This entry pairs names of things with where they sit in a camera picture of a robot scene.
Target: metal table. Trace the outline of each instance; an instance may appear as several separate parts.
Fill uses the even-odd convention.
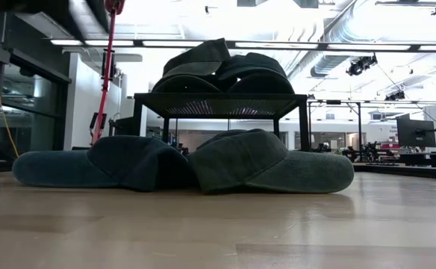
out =
[[[142,107],[163,117],[164,142],[168,141],[170,119],[272,120],[279,137],[279,120],[299,108],[299,131],[308,137],[308,97],[302,94],[228,93],[136,93],[134,95],[134,135],[140,135]],[[309,151],[310,141],[301,139],[301,150]]]

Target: wall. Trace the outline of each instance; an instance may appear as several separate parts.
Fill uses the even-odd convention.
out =
[[[148,93],[149,82],[145,66],[143,63],[118,63],[117,66],[124,74],[122,78],[122,99],[120,104],[120,117],[132,117],[134,114],[134,100],[127,98],[135,93]],[[143,106],[142,124],[140,127],[140,136],[146,136],[146,121],[148,109]]]
[[[100,75],[80,59],[80,55],[70,55],[69,77],[72,83],[69,85],[67,95],[66,133],[64,149],[73,146],[90,146],[91,136],[89,125],[93,113],[98,112],[102,97],[102,80]],[[110,84],[105,113],[107,122],[120,112],[122,89]],[[108,123],[105,125],[102,137],[108,136]]]

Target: cap brim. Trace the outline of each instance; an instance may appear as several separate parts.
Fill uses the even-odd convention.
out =
[[[276,73],[256,73],[238,81],[228,93],[277,93],[294,94],[291,83]]]
[[[90,163],[87,150],[29,152],[13,164],[21,183],[49,188],[116,188],[118,182]]]
[[[217,87],[210,82],[192,76],[176,75],[169,78],[162,78],[153,87],[153,93],[221,93]]]
[[[220,61],[207,61],[207,62],[192,62],[187,64],[181,64],[169,72],[163,74],[163,78],[167,78],[174,75],[197,75],[205,76],[211,75],[216,72],[221,66]]]
[[[273,69],[270,68],[265,68],[265,67],[239,67],[239,68],[234,68],[234,69],[230,69],[229,71],[224,72],[223,74],[219,74],[219,80],[226,80],[229,78],[244,78],[248,75],[252,75],[253,73],[256,72],[272,72],[276,75],[280,75],[281,77],[282,74],[276,72]]]
[[[354,167],[344,156],[292,151],[246,185],[287,193],[328,194],[349,187],[353,179]]]

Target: stack of caps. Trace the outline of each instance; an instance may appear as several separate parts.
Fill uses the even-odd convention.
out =
[[[294,94],[278,61],[254,52],[231,57],[223,38],[168,61],[152,92]]]

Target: computer monitor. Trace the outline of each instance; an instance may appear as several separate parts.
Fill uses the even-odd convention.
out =
[[[400,146],[436,147],[435,132],[432,130],[432,121],[397,119]]]
[[[115,135],[134,135],[134,121],[133,117],[126,117],[115,121]]]

